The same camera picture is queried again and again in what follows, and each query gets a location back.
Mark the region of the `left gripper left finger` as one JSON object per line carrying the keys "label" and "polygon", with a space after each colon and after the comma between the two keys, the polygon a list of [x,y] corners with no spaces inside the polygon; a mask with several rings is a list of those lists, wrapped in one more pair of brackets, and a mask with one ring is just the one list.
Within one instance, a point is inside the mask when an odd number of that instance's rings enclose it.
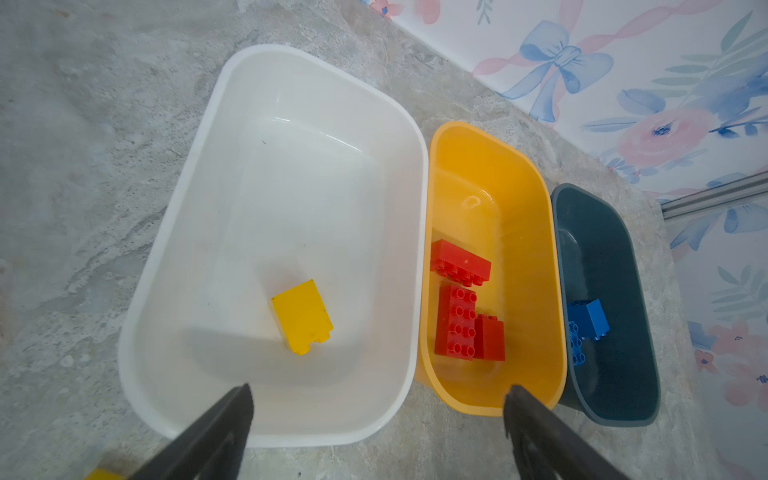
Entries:
{"label": "left gripper left finger", "polygon": [[250,386],[227,392],[156,456],[134,479],[235,479],[253,419]]}

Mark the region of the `dark teal plastic container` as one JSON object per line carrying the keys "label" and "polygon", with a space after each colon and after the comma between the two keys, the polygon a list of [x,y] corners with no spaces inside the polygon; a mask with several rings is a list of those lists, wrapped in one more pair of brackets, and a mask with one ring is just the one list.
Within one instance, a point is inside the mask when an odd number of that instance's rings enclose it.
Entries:
{"label": "dark teal plastic container", "polygon": [[[560,402],[605,426],[651,424],[660,407],[659,375],[629,232],[608,203],[572,184],[551,194],[563,297],[567,378]],[[582,339],[573,366],[567,305],[599,299],[610,331]]]}

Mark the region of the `small yellow lego brick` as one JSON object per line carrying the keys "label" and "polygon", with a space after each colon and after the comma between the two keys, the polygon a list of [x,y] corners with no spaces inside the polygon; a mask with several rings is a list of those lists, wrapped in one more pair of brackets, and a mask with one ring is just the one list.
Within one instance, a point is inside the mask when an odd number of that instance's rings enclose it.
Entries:
{"label": "small yellow lego brick", "polygon": [[333,324],[319,290],[308,280],[271,299],[288,348],[296,355],[330,339]]}

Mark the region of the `yellow plastic container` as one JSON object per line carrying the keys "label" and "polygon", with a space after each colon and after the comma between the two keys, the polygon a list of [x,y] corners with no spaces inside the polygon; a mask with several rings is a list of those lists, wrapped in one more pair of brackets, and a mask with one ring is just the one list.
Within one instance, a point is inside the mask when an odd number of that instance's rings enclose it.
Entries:
{"label": "yellow plastic container", "polygon": [[434,352],[440,286],[424,270],[415,379],[454,410],[499,417],[513,385],[547,408],[564,390],[565,342],[549,191],[522,153],[460,121],[432,137],[425,245],[447,240],[491,264],[478,309],[504,324],[506,359],[460,360]]}

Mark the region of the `white plastic container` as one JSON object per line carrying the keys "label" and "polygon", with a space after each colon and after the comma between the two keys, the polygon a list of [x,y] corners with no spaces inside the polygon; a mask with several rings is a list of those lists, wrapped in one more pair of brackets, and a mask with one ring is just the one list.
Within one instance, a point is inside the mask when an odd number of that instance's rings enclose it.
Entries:
{"label": "white plastic container", "polygon": [[[413,380],[428,152],[395,100],[301,50],[224,65],[128,308],[123,391],[173,439],[248,384],[247,444],[343,445]],[[333,324],[299,356],[271,299],[308,280]]]}

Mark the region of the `blue lego brick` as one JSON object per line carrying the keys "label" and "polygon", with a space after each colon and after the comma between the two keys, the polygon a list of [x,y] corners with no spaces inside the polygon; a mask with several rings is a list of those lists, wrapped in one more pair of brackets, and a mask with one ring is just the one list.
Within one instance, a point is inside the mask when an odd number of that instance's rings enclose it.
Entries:
{"label": "blue lego brick", "polygon": [[578,325],[573,322],[568,322],[568,334],[569,334],[569,347],[571,352],[571,363],[573,366],[581,366],[585,363],[586,357],[582,350],[582,337],[579,333]]}
{"label": "blue lego brick", "polygon": [[582,339],[599,341],[610,331],[606,313],[599,299],[580,300],[567,305],[570,322]]}

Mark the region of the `red lego brick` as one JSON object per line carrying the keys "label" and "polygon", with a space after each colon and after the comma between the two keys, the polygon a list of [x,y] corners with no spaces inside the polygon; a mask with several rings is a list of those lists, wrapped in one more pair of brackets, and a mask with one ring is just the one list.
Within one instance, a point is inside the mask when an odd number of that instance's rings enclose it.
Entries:
{"label": "red lego brick", "polygon": [[470,289],[444,282],[439,291],[434,353],[473,360],[477,294]]}
{"label": "red lego brick", "polygon": [[430,270],[464,287],[482,286],[490,280],[492,264],[447,240],[431,245]]}

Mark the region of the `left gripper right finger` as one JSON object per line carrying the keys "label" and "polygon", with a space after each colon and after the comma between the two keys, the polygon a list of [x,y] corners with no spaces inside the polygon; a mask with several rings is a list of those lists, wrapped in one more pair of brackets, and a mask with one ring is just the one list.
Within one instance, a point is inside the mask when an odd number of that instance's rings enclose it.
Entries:
{"label": "left gripper right finger", "polygon": [[522,479],[626,477],[521,385],[505,396],[503,420]]}

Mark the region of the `red block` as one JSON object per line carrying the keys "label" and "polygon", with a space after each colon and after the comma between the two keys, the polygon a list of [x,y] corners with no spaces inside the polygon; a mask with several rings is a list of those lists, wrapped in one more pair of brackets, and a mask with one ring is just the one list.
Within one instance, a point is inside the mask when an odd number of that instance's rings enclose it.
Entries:
{"label": "red block", "polygon": [[479,314],[475,319],[474,358],[506,360],[504,323],[497,316]]}

